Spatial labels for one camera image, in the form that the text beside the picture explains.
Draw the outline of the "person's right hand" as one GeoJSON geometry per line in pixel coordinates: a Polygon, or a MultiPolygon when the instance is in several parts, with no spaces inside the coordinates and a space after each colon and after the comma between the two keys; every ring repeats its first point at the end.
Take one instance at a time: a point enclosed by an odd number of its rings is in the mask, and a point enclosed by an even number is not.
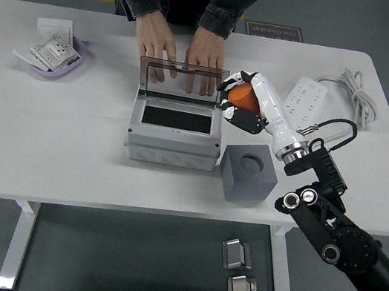
{"type": "Polygon", "coordinates": [[[174,34],[160,11],[154,11],[136,18],[138,54],[156,59],[177,61],[174,34]]]}

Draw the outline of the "person's left hand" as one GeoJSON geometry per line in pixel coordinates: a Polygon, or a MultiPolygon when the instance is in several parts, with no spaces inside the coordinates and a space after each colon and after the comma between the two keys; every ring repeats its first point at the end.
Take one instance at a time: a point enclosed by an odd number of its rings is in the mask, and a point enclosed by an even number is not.
{"type": "MultiPolygon", "coordinates": [[[[222,69],[225,61],[225,40],[223,37],[208,31],[202,26],[198,27],[191,44],[186,50],[187,65],[199,65],[204,68],[222,69]]],[[[211,76],[200,78],[199,94],[211,96],[215,92],[220,80],[211,76]]]]}

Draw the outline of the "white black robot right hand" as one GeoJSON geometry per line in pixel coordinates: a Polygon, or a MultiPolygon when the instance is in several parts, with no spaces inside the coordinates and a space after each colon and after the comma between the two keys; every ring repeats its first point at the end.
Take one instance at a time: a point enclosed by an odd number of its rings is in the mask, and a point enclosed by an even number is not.
{"type": "Polygon", "coordinates": [[[290,127],[281,98],[265,76],[240,71],[226,78],[218,91],[224,119],[249,134],[268,132],[277,159],[290,163],[308,154],[307,141],[290,127]]]}

